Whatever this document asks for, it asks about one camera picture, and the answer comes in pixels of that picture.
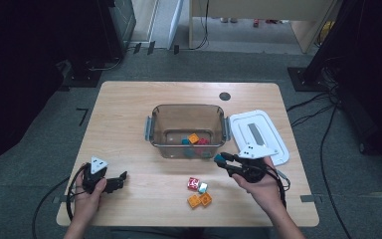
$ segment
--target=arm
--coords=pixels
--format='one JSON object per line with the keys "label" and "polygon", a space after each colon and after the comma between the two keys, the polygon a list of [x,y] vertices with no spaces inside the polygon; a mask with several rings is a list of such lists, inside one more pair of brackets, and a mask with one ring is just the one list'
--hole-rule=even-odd
{"label": "arm", "polygon": [[[270,157],[266,157],[265,162],[271,168],[275,168]],[[240,187],[251,193],[256,202],[268,214],[280,238],[305,238],[282,205],[278,185],[273,178],[266,175],[260,182],[249,183],[244,177],[236,173],[232,177]]]}
{"label": "arm", "polygon": [[106,179],[101,179],[95,185],[95,191],[88,194],[83,191],[83,172],[80,172],[76,179],[76,208],[74,211],[73,221],[68,227],[64,239],[82,239],[90,222],[95,217],[98,209],[100,195],[106,187]]}

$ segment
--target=wrist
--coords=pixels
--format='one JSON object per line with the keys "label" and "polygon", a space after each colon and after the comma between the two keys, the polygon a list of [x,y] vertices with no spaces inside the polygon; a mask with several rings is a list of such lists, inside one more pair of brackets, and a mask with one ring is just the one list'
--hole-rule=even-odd
{"label": "wrist", "polygon": [[73,221],[71,221],[71,224],[68,228],[67,234],[65,235],[64,239],[83,238],[87,227],[88,227],[87,222],[84,222],[80,219],[76,220],[76,217],[74,217]]}
{"label": "wrist", "polygon": [[275,201],[273,203],[267,204],[262,207],[262,209],[266,212],[266,214],[268,214],[269,217],[287,212],[287,209],[284,207],[281,201]]}

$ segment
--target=wooden table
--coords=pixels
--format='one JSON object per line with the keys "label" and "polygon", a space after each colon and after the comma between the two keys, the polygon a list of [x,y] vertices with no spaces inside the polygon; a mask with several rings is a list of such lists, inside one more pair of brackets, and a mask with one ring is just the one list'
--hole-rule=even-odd
{"label": "wooden table", "polygon": [[[227,92],[228,101],[219,95]],[[84,162],[97,156],[109,164],[106,177],[128,171],[124,187],[103,194],[93,221],[97,226],[272,226],[252,196],[240,188],[213,159],[167,159],[144,139],[144,122],[162,104],[208,104],[221,107],[226,116],[265,111],[282,136],[289,161],[278,167],[291,181],[286,193],[287,211],[298,226],[315,226],[314,202],[290,128],[279,87],[258,83],[106,82],[101,86],[72,177]],[[234,140],[218,152],[238,153]],[[191,209],[187,198],[189,177],[206,182],[213,202]],[[69,225],[62,203],[57,221]]]}
{"label": "wooden table", "polygon": [[[206,16],[207,1],[190,0],[189,48],[193,48],[193,18]],[[291,20],[300,48],[306,53],[324,23],[335,18],[341,3],[342,0],[210,0],[207,16]]]}

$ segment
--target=container handle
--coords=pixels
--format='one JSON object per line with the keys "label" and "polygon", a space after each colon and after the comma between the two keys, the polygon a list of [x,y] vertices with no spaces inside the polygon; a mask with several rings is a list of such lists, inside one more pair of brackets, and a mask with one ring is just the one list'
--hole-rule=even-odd
{"label": "container handle", "polygon": [[147,117],[144,123],[144,138],[146,141],[150,141],[151,137],[151,117]]}
{"label": "container handle", "polygon": [[222,120],[222,125],[223,125],[222,134],[223,134],[223,137],[225,138],[225,141],[231,140],[232,133],[231,133],[231,125],[230,125],[229,117],[226,117]]}

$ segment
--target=gray carpet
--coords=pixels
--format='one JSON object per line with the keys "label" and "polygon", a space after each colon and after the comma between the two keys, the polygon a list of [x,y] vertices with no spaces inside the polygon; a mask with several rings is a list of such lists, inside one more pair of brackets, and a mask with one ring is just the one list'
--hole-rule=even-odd
{"label": "gray carpet", "polygon": [[[306,67],[312,56],[155,50],[129,52],[122,63],[100,78],[104,81],[258,82],[279,85],[286,107],[317,93],[297,93],[287,67]],[[72,170],[86,131],[96,89],[56,92],[31,124],[20,143],[0,156],[0,238],[31,238],[32,218],[41,198]],[[289,112],[289,121],[328,106],[320,100]],[[80,125],[84,112],[90,109]],[[322,179],[319,148],[331,112],[293,128],[320,222],[302,228],[307,238],[345,238]],[[382,156],[362,155],[345,112],[337,110],[323,148],[324,171],[337,210],[353,238],[382,238]],[[38,238],[62,238],[57,225],[58,203],[66,183],[43,204],[37,220]],[[91,228],[86,238],[108,238],[107,228]]]}

